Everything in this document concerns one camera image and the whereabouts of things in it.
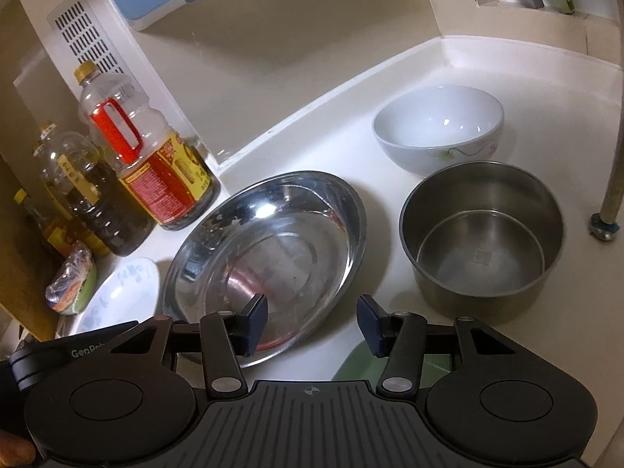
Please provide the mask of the person's hand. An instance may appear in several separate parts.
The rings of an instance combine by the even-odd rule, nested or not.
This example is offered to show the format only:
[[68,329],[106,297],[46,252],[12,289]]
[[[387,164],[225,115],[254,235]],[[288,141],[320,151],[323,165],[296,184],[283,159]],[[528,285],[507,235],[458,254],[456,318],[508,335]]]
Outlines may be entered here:
[[31,465],[36,459],[34,446],[23,438],[0,432],[0,466],[1,467],[24,467]]

